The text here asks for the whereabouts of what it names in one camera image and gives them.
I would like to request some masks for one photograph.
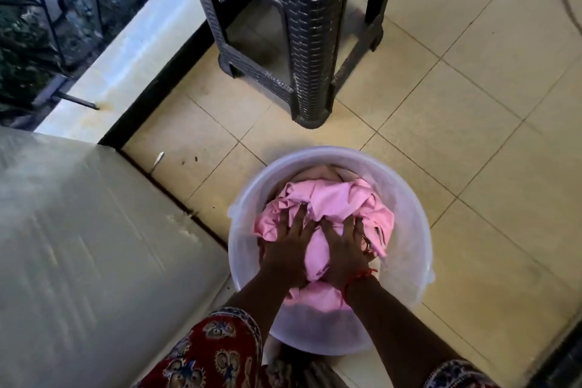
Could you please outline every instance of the woven pattern stool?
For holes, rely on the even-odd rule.
[[[382,20],[388,0],[368,0],[367,28],[341,68],[335,72],[341,23],[347,0],[268,0],[281,15],[290,83],[275,78],[265,68],[229,45],[219,0],[200,0],[220,51],[219,64],[234,77],[250,76],[287,102],[292,118],[306,128],[324,124],[333,100],[368,49],[382,40]]]

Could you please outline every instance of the pink garment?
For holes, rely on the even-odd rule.
[[[325,216],[333,222],[334,229],[340,235],[345,218],[350,215],[361,217],[364,232],[372,249],[383,258],[394,227],[393,213],[382,203],[365,180],[356,178],[353,181],[342,182],[341,177],[338,176],[338,178],[340,181],[308,179],[301,182],[288,182],[277,197],[269,202],[265,210],[257,216],[254,234],[266,241],[275,241],[281,210],[289,209],[289,224],[291,224],[301,203],[306,202],[307,215],[303,221],[304,225],[310,220],[320,221]],[[324,312],[350,309],[337,289],[328,283],[318,281],[325,273],[328,263],[328,243],[323,231],[318,227],[307,246],[305,255],[309,283],[302,289],[291,289],[289,292],[291,297],[288,297],[284,303],[306,303]]]

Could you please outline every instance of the wet fabric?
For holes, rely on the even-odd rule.
[[[261,366],[258,325],[245,311],[224,307],[196,324],[134,388],[346,388],[321,356],[293,351]],[[499,386],[470,362],[454,360],[435,368],[424,388]]]
[[[362,218],[366,235],[362,249],[370,248],[380,258],[385,256],[394,227],[393,213],[365,180],[353,172],[332,166],[316,166],[287,182],[257,216],[254,234],[265,241],[276,241],[281,211],[289,210],[291,225],[303,202],[307,203],[304,225],[310,220],[320,221],[326,217],[340,235],[345,218],[350,215]],[[323,312],[350,309],[339,290],[319,280],[328,263],[329,246],[323,230],[318,227],[305,255],[308,283],[301,289],[291,289],[284,303],[304,303]]]

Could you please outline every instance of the metal railing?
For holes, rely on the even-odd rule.
[[[35,119],[38,112],[52,108],[59,99],[98,109],[97,105],[66,92],[146,1],[0,0],[0,10],[8,9],[11,15],[19,16],[13,31],[0,31],[0,52],[3,53],[0,57],[4,55],[4,62],[0,60],[0,64],[9,64],[7,56],[12,57],[18,61],[18,70],[26,66],[42,74],[44,79],[49,78],[48,83],[26,98],[0,85],[0,105],[3,106],[0,118],[2,111],[8,111],[8,116],[17,117],[8,119],[8,125],[30,129],[35,127],[35,122],[40,122],[38,117]],[[31,18],[35,20],[30,28],[34,33],[18,33],[18,23]],[[0,83],[5,78],[0,74]]]

